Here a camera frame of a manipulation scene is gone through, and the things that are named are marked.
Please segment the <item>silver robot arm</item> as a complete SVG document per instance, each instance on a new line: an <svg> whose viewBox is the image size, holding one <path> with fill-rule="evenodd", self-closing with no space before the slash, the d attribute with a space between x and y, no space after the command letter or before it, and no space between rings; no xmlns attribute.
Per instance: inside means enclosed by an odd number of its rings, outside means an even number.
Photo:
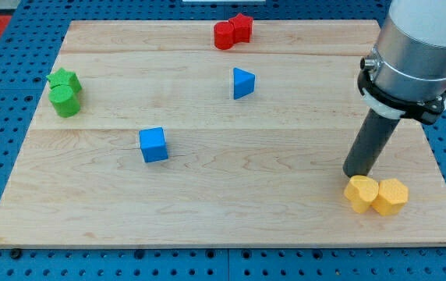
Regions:
<svg viewBox="0 0 446 281"><path fill-rule="evenodd" d="M446 110L446 0L393 0L360 68L359 91L379 116L435 123Z"/></svg>

